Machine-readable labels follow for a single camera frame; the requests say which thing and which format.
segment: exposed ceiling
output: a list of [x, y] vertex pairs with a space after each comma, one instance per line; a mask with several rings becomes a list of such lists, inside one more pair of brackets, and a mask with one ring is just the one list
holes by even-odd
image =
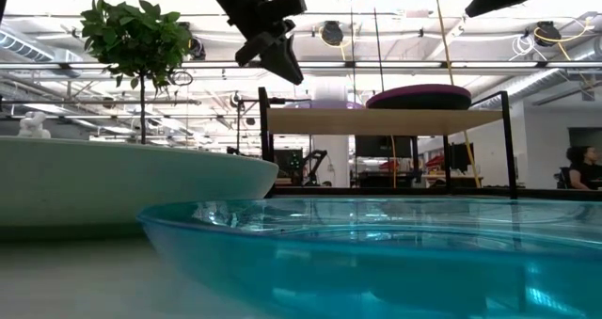
[[[92, 0], [8, 0], [3, 28], [23, 33], [26, 38], [35, 40], [49, 48], [67, 49], [85, 61], [93, 60], [84, 52], [84, 40], [78, 39], [77, 31], [82, 26], [79, 12], [89, 8]], [[137, 0], [105, 0], [110, 3], [126, 1], [137, 5]], [[181, 21], [190, 22], [191, 29], [201, 38], [206, 51], [207, 60], [228, 61], [234, 59], [235, 52], [242, 47], [244, 39], [235, 28], [228, 26], [227, 17], [215, 0], [147, 0], [161, 5], [162, 11], [176, 10], [182, 13]], [[520, 61], [542, 57], [558, 57], [558, 47], [530, 47], [527, 43], [518, 45], [520, 36], [526, 30], [532, 31], [537, 22], [551, 21], [561, 30], [564, 38], [579, 35], [584, 31], [586, 19], [588, 29], [581, 38], [566, 42], [564, 46], [571, 49], [598, 34], [602, 28], [602, 19], [598, 15], [599, 0], [530, 0], [512, 8], [492, 12], [475, 19], [463, 18], [463, 10], [471, 0], [441, 0], [446, 33], [449, 37], [450, 53], [453, 60], [496, 60]], [[442, 47], [435, 0], [307, 0], [308, 12], [294, 17], [295, 29], [294, 51], [300, 61], [342, 61], [350, 60], [445, 60]], [[378, 37], [373, 8], [376, 7]], [[351, 43], [352, 17], [354, 42]], [[343, 49], [326, 45], [319, 37], [320, 27], [324, 21], [339, 21], [345, 34], [347, 45]], [[529, 52], [520, 54], [517, 46], [528, 48]], [[12, 52], [2, 50], [0, 59], [7, 62], [30, 61]], [[33, 80], [37, 84], [55, 91], [57, 97], [68, 97], [79, 92], [76, 99], [90, 100], [103, 97], [115, 99], [138, 99], [138, 93], [129, 88], [115, 88], [110, 78], [101, 78], [98, 72], [85, 72], [76, 78], [69, 78], [50, 72], [32, 72], [27, 70], [12, 71], [23, 80]], [[307, 98], [311, 96], [313, 83], [324, 80], [321, 77], [332, 75], [330, 72], [313, 72], [299, 87], [275, 77], [261, 69], [249, 70], [195, 70], [195, 82], [184, 88], [172, 88], [169, 97], [191, 100], [196, 104], [156, 104], [150, 111], [155, 114], [194, 115], [196, 119], [180, 119], [185, 129], [198, 135], [211, 136], [216, 139], [213, 145], [205, 147], [223, 149], [224, 145], [235, 143], [235, 131], [227, 128], [216, 116], [224, 116], [226, 124], [235, 125], [235, 108], [230, 106], [230, 97], [234, 92], [248, 97], [255, 97], [258, 86], [265, 86], [272, 95], [287, 98]], [[508, 79], [507, 75], [495, 72], [457, 74], [455, 84], [469, 89], [478, 95], [497, 83]], [[353, 77], [349, 76], [350, 87]], [[449, 83], [445, 73], [414, 72], [404, 74], [388, 73], [384, 77], [384, 87], [414, 85], [421, 83]], [[349, 98], [365, 102], [375, 92], [381, 90], [381, 76], [378, 73], [359, 73], [356, 78], [356, 95], [350, 92]], [[579, 82], [566, 84], [564, 90], [578, 88]], [[538, 95], [539, 100], [558, 94], [551, 88]], [[551, 104], [572, 104], [580, 95], [572, 95]], [[135, 114], [135, 110], [124, 112], [125, 105], [107, 110], [99, 107], [101, 114]], [[247, 111], [248, 117], [259, 115], [257, 107]], [[248, 132], [245, 144], [250, 151], [257, 151], [259, 145], [259, 124], [253, 126], [243, 123]], [[277, 141], [277, 145], [297, 146], [307, 142], [304, 137], [286, 137]]]

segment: white bowl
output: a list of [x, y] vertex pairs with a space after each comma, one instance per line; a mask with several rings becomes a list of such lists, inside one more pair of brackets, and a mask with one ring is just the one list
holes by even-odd
[[0, 228], [133, 224], [154, 204], [260, 199], [277, 176], [241, 156], [81, 140], [0, 136], [0, 158]]

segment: office chair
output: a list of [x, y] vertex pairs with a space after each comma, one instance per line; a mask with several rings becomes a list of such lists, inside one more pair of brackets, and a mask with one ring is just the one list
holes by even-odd
[[556, 179], [556, 188], [558, 189], [573, 189], [571, 186], [571, 176], [569, 174], [569, 167], [560, 167], [560, 172], [554, 174]]

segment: white figurine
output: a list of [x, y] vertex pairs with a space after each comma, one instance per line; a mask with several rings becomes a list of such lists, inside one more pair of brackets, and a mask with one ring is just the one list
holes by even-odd
[[34, 138], [50, 138], [50, 132], [44, 130], [43, 123], [46, 120], [46, 115], [43, 112], [27, 112], [19, 125], [21, 130], [17, 136], [34, 137]]

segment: blue translucent bowl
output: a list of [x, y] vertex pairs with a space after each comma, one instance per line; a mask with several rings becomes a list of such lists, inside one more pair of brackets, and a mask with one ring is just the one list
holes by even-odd
[[138, 219], [185, 275], [277, 318], [602, 317], [602, 203], [265, 199]]

